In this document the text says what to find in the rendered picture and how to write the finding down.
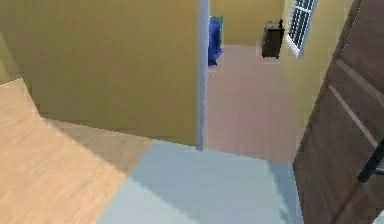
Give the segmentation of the white framed window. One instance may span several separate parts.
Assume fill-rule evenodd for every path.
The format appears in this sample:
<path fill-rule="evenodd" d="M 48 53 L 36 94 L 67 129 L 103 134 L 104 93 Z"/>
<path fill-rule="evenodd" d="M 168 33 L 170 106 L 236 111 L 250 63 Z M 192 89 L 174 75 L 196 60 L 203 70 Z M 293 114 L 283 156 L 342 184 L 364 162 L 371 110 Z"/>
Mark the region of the white framed window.
<path fill-rule="evenodd" d="M 317 2 L 318 0 L 294 0 L 292 5 L 286 41 L 297 59 L 304 52 Z"/>

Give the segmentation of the dark brown cabinet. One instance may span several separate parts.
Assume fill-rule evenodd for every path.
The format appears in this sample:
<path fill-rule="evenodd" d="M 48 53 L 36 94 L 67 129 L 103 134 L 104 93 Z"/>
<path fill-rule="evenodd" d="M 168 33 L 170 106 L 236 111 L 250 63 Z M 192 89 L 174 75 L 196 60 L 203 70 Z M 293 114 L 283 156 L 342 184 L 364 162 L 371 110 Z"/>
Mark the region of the dark brown cabinet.
<path fill-rule="evenodd" d="M 285 29 L 283 20 L 278 23 L 269 21 L 264 26 L 264 34 L 262 39 L 262 57 L 279 58 Z"/>

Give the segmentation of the brown wooden room door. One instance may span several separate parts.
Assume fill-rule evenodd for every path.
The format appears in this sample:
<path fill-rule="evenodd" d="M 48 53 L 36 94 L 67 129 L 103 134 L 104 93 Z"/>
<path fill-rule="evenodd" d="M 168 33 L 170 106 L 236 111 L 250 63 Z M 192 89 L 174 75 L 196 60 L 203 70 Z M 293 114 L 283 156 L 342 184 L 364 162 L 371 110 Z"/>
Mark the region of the brown wooden room door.
<path fill-rule="evenodd" d="M 373 224 L 384 175 L 357 176 L 384 137 L 384 0 L 354 0 L 293 163 L 303 224 Z"/>

